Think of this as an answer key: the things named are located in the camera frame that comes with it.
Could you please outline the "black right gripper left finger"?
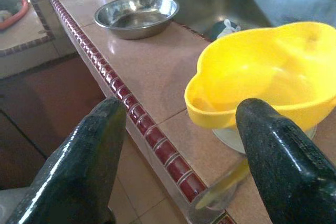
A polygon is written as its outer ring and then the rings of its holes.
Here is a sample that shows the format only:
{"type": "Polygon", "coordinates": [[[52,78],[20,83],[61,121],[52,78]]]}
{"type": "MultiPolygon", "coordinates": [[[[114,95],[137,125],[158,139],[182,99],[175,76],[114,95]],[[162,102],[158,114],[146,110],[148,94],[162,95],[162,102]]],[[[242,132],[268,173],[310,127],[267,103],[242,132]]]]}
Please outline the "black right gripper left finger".
{"type": "Polygon", "coordinates": [[[126,115],[117,98],[97,104],[46,160],[7,223],[115,223],[109,200],[126,115]]]}

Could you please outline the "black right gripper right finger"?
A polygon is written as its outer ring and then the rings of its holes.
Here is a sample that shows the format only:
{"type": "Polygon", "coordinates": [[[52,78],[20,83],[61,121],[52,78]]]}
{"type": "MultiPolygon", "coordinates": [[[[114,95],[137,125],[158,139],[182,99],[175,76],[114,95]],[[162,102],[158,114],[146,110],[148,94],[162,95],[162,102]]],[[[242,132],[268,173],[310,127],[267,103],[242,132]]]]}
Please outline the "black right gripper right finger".
{"type": "Polygon", "coordinates": [[[256,98],[236,125],[272,223],[335,223],[335,166],[298,125],[256,98]]]}

